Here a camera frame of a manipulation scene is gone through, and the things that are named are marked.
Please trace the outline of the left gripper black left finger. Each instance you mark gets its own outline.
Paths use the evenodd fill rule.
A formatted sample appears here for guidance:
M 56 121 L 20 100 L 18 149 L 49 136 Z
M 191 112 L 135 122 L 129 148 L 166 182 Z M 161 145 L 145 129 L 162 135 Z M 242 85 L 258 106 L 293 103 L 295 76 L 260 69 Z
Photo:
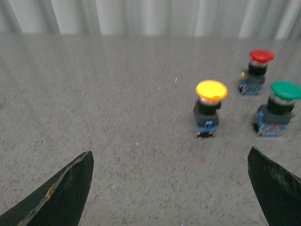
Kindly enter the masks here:
M 94 170 L 91 151 L 83 152 L 38 189 L 0 216 L 2 226 L 77 226 Z

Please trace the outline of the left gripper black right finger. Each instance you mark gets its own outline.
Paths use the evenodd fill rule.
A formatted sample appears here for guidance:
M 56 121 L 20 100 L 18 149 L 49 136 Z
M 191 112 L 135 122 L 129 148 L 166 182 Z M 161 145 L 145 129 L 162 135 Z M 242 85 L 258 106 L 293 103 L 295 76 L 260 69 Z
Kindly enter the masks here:
M 248 175 L 270 226 L 301 224 L 301 179 L 253 146 L 247 157 Z

